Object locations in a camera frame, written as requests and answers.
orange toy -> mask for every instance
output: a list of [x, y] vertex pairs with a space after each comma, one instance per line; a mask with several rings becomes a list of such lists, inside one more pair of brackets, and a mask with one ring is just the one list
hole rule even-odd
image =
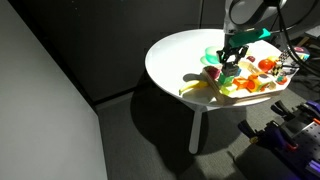
[[233, 79], [233, 84], [237, 85], [237, 90], [245, 89], [249, 83], [249, 80], [244, 77], [235, 77]]
[[288, 78], [286, 76], [279, 76], [276, 82], [280, 85], [284, 85], [287, 81]]
[[250, 92], [262, 92], [270, 85], [272, 79], [264, 72], [253, 73], [248, 77], [247, 89]]
[[276, 56], [269, 56], [267, 59], [263, 59], [259, 62], [258, 67], [265, 73], [271, 70], [276, 62], [279, 61], [279, 58]]

table leg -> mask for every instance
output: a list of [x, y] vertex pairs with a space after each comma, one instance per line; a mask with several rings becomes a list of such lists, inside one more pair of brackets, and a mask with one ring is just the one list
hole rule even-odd
[[297, 44], [297, 46], [303, 46], [309, 39], [309, 37], [303, 37], [303, 39]]
[[189, 143], [189, 152], [191, 154], [195, 154], [198, 152], [199, 145], [199, 136], [200, 136], [200, 127], [201, 127], [201, 119], [202, 119], [202, 106], [197, 106], [194, 111], [193, 123], [191, 129], [191, 137]]

red tomato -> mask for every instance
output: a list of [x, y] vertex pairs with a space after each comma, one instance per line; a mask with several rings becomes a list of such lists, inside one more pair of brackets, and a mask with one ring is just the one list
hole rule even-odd
[[264, 59], [261, 60], [258, 64], [258, 67], [265, 73], [271, 70], [274, 67], [275, 63], [272, 60]]
[[278, 79], [277, 79], [277, 83], [280, 85], [284, 85], [288, 81], [288, 78], [286, 76], [283, 76], [281, 81], [278, 81]]

wire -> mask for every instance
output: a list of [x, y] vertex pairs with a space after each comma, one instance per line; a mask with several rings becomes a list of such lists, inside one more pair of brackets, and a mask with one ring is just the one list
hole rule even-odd
[[[291, 26], [289, 26], [289, 27], [286, 28], [286, 29], [287, 29], [287, 30], [290, 30], [290, 29], [292, 29], [293, 27], [299, 25], [303, 20], [305, 20], [305, 19], [309, 16], [309, 14], [314, 10], [314, 8], [318, 5], [318, 3], [319, 3], [319, 0], [314, 0], [313, 3], [312, 3], [312, 5], [311, 5], [311, 8], [309, 9], [309, 11], [308, 11], [304, 16], [302, 16], [298, 21], [296, 21], [295, 23], [293, 23]], [[273, 25], [272, 25], [272, 27], [271, 27], [271, 30], [272, 30], [275, 22], [277, 21], [277, 18], [274, 20]], [[281, 32], [281, 28], [280, 28], [280, 30], [277, 30], [277, 31], [271, 31], [271, 30], [270, 30], [271, 33], [279, 33], [279, 32]]]
[[290, 65], [283, 65], [282, 67], [290, 67], [290, 68], [300, 68], [300, 67], [296, 67], [296, 66], [290, 66]]
[[279, 17], [279, 15], [277, 15], [277, 17], [274, 19], [274, 21], [273, 21], [273, 23], [272, 23], [272, 26], [271, 26], [271, 28], [270, 28], [270, 31], [272, 31], [274, 25], [276, 24], [276, 22], [277, 22], [277, 20], [278, 20], [278, 17]]
[[285, 26], [285, 22], [283, 20], [283, 16], [280, 10], [280, 6], [277, 5], [277, 11], [278, 11], [278, 15], [279, 15], [279, 26], [280, 26], [280, 32], [283, 31], [285, 38], [287, 40], [287, 45], [288, 45], [288, 49], [289, 49], [289, 56], [301, 67], [301, 68], [305, 68], [306, 70], [308, 70], [310, 73], [312, 73], [315, 76], [319, 76], [320, 77], [320, 73], [318, 72], [318, 69], [315, 69], [314, 67], [306, 64], [303, 60], [300, 59], [300, 57], [297, 55], [297, 53], [295, 52], [291, 42], [290, 42], [290, 38]]
[[204, 0], [201, 1], [201, 9], [200, 9], [200, 17], [199, 17], [198, 29], [202, 29], [203, 8], [204, 8]]

gray carpet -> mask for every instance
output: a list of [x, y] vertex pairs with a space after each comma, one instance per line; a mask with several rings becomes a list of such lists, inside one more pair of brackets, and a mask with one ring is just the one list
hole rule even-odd
[[[148, 82], [145, 76], [142, 81]], [[276, 117], [270, 106], [277, 100], [294, 107], [306, 99], [320, 99], [316, 82], [293, 81], [264, 103], [204, 113], [196, 155], [188, 152], [193, 111], [152, 83], [101, 104], [97, 108], [108, 179], [246, 179], [232, 158], [250, 145], [237, 124], [247, 119], [260, 130]]]

